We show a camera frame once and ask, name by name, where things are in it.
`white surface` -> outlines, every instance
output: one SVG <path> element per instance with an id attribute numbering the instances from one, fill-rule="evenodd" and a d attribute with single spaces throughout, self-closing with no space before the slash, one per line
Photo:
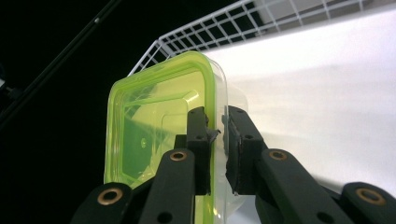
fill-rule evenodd
<path id="1" fill-rule="evenodd" d="M 267 146 L 338 192 L 362 181 L 396 196 L 396 9 L 381 10 L 204 52 L 247 96 Z M 256 223 L 244 209 L 254 203 L 227 223 Z"/>

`lime green container lid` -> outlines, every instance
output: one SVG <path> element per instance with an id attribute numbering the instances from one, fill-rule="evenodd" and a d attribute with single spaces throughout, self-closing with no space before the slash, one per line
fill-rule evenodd
<path id="1" fill-rule="evenodd" d="M 113 85 L 107 109 L 105 183 L 121 182 L 134 189 L 154 177 L 163 153 L 174 148 L 176 135 L 187 133 L 187 114 L 196 107 L 204 107 L 208 128 L 218 128 L 219 78 L 214 68 L 204 54 L 187 51 Z M 213 194 L 196 197 L 195 223 L 213 223 L 213 217 L 219 217 Z"/>

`transparent plastic container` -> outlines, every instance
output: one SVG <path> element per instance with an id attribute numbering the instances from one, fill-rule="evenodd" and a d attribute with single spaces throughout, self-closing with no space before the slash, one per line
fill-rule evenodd
<path id="1" fill-rule="evenodd" d="M 234 99 L 247 109 L 243 95 Z M 121 182 L 134 189 L 154 177 L 176 135 L 187 133 L 188 112 L 203 106 L 208 128 L 220 130 L 220 135 L 212 148 L 212 194 L 196 196 L 195 223 L 225 223 L 226 207 L 234 210 L 244 200 L 232 195 L 225 177 L 227 105 L 221 68 L 196 51 L 119 80 L 108 100 L 105 183 Z"/>

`black background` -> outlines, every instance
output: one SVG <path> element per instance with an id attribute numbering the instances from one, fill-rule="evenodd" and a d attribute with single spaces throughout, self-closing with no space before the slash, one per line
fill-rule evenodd
<path id="1" fill-rule="evenodd" d="M 108 0 L 1 1 L 0 63 L 25 90 Z M 231 0 L 122 0 L 0 130 L 1 223 L 69 223 L 103 184 L 106 106 L 159 36 Z"/>

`white wire rack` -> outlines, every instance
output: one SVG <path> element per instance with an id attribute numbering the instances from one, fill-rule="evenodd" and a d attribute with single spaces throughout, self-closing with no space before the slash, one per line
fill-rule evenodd
<path id="1" fill-rule="evenodd" d="M 221 48 L 392 2 L 395 0 L 242 0 L 160 36 L 129 75 L 187 50 Z"/>

